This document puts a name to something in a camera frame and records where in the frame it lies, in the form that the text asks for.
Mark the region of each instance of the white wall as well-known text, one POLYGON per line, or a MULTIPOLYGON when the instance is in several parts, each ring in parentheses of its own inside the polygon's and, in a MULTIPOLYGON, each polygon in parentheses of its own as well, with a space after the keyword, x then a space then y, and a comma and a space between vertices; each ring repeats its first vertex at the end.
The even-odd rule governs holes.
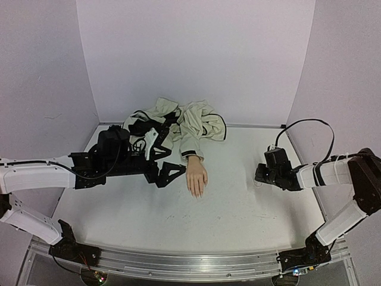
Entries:
POLYGON ((315 0, 77 0, 103 122, 158 96, 206 98, 229 123, 286 123, 315 0))
MULTIPOLYGON (((381 156, 381 2, 316 1, 305 65, 288 120, 319 117, 336 133, 334 153, 370 147, 381 156)), ((317 123, 290 130, 305 161, 321 160, 330 130, 317 123)), ((319 190, 328 215, 351 199, 350 188, 319 190)), ((380 285, 381 212, 346 236, 361 285, 380 285)))
MULTIPOLYGON (((75 0, 0 1, 0 156, 81 151, 98 125, 75 0)), ((51 215, 61 189, 18 192, 51 215)), ((0 285, 13 286, 31 235, 0 223, 0 285)))

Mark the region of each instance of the cloth garment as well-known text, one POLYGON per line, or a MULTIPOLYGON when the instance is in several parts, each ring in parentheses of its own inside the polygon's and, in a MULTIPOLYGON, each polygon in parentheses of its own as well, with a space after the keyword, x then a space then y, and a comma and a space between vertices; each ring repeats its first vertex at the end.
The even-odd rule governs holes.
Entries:
POLYGON ((179 106, 174 101, 159 98, 155 107, 146 111, 138 110, 128 117, 123 128, 129 130, 132 135, 144 136, 148 128, 162 124, 170 125, 170 133, 162 146, 172 149, 173 142, 181 140, 180 152, 183 158, 192 154, 205 158, 200 149, 201 138, 216 141, 226 139, 226 125, 223 118, 216 114, 205 100, 179 106), (137 122, 140 123, 140 128, 143 126, 142 129, 136 129, 137 122))

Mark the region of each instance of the white backdrop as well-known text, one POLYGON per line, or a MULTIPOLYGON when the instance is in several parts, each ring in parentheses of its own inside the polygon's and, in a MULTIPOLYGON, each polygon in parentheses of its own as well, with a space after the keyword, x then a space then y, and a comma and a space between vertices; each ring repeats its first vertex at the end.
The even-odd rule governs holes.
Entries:
POLYGON ((315 0, 77 0, 100 120, 158 96, 206 98, 229 123, 286 123, 315 0))

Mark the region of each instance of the white table surface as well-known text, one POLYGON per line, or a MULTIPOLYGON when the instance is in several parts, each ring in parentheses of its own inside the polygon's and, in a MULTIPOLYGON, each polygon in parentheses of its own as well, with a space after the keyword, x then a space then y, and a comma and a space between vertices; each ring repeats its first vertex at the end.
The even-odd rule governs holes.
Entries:
MULTIPOLYGON (((87 149, 107 128, 97 128, 87 149)), ((91 189, 66 189, 54 217, 73 227, 78 242, 123 250, 232 253, 302 247, 324 223, 313 191, 254 182, 257 164, 265 162, 263 153, 279 131, 228 128, 224 142, 203 139, 209 184, 199 200, 187 190, 185 175, 162 189, 144 175, 113 177, 91 189)), ((279 145, 297 166, 286 135, 279 145)), ((162 161, 181 163, 178 142, 162 161)))

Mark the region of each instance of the fingers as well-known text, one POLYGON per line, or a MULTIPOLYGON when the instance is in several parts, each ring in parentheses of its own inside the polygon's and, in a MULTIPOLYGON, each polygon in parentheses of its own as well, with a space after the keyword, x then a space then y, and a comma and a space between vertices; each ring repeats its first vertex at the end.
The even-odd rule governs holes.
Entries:
POLYGON ((188 191, 191 191, 191 177, 189 174, 186 174, 186 186, 188 187, 188 191))
POLYGON ((195 191, 195 182, 193 179, 193 176, 190 176, 190 191, 192 192, 192 196, 196 197, 196 191, 195 191))
POLYGON ((200 186, 199 186, 199 177, 195 177, 194 179, 194 186, 195 186, 195 195, 196 198, 200 196, 200 186))
POLYGON ((202 177, 198 179, 198 185, 200 187, 200 197, 202 197, 204 195, 204 180, 202 177))
POLYGON ((202 197, 204 195, 204 185, 208 183, 208 174, 204 172, 203 175, 186 175, 186 184, 188 190, 192 193, 193 197, 202 197))
POLYGON ((207 173, 207 171, 204 171, 204 184, 205 184, 205 186, 208 185, 208 173, 207 173))

